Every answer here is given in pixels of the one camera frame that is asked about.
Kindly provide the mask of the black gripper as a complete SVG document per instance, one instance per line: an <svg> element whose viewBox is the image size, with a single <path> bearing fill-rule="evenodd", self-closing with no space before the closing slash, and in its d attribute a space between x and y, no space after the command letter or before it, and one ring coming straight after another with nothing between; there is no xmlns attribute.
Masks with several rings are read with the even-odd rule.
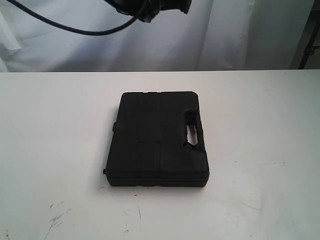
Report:
<svg viewBox="0 0 320 240"><path fill-rule="evenodd" d="M110 0L109 4L119 13L150 23L161 11L189 12L191 0Z"/></svg>

